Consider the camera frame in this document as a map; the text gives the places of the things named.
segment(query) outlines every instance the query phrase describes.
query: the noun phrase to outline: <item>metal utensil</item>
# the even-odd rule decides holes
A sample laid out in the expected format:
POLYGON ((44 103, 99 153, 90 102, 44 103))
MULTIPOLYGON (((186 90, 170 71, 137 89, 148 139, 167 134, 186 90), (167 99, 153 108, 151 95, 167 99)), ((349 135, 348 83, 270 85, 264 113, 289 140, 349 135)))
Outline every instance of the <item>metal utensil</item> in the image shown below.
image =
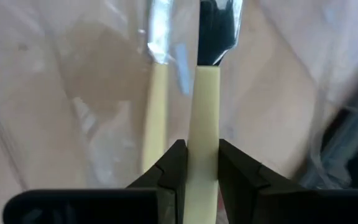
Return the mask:
POLYGON ((216 222, 219 86, 224 54, 236 46, 242 0, 201 0, 198 58, 188 138, 184 223, 216 222))
POLYGON ((163 155, 167 145, 168 51, 173 0, 153 0, 147 47, 154 63, 146 109, 142 171, 163 155))

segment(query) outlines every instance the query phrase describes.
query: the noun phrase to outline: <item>cutlery handle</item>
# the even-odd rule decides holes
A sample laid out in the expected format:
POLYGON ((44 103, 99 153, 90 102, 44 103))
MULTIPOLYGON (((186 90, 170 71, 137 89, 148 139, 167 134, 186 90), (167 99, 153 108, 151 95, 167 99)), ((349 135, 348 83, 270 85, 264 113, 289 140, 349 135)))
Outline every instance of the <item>cutlery handle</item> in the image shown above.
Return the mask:
POLYGON ((167 146, 168 65, 154 63, 146 108, 142 172, 148 171, 167 146))
POLYGON ((216 223, 218 203, 220 68, 196 68, 190 130, 184 223, 216 223))

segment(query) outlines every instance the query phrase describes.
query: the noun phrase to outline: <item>transparent plastic sheet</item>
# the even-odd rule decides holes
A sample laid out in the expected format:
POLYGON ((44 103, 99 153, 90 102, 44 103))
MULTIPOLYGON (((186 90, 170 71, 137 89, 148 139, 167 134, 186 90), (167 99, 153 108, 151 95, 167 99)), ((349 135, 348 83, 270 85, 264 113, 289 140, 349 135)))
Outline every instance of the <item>transparent plastic sheet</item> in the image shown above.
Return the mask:
MULTIPOLYGON (((138 3, 0 1, 0 124, 25 189, 123 187, 140 175, 151 58, 138 3)), ((168 145, 188 135, 198 12, 197 1, 175 2, 168 145)), ((221 71, 221 138, 290 177, 313 88, 256 1, 243 3, 221 71)))
POLYGON ((318 89, 309 137, 314 168, 301 183, 348 188, 347 163, 358 155, 358 1, 261 0, 261 5, 318 89), (341 110, 350 115, 321 152, 324 130, 341 110))

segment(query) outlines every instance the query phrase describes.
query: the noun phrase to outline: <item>metal blade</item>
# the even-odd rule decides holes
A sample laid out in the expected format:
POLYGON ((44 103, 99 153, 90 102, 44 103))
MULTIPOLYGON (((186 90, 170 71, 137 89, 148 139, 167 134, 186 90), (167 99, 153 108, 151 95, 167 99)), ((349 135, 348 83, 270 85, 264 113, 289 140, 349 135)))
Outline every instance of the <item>metal blade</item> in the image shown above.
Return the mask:
POLYGON ((154 61, 168 63, 173 0, 153 0, 150 8, 147 47, 154 61))
POLYGON ((237 45, 242 0, 201 0, 197 65, 219 65, 237 45))

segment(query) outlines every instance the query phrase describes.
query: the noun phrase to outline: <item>black holder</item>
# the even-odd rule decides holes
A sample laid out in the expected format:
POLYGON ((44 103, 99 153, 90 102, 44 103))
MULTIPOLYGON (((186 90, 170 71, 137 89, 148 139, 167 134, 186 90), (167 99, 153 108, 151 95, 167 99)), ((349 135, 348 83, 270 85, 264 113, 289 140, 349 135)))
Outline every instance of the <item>black holder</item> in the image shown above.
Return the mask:
MULTIPOLYGON (((183 223, 187 148, 176 143, 126 189, 32 190, 12 198, 12 223, 183 223)), ((358 190, 308 190, 227 141, 218 180, 229 223, 358 223, 358 190)))

